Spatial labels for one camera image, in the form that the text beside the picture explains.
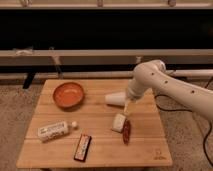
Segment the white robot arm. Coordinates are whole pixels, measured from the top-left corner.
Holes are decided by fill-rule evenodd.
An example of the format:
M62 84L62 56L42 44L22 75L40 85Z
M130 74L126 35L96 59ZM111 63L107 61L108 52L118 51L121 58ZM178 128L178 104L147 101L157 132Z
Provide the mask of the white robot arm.
M213 91L172 78L165 70L166 66L161 60L138 64L126 88L126 97L131 100L140 99L147 89L157 89L193 112L213 121Z

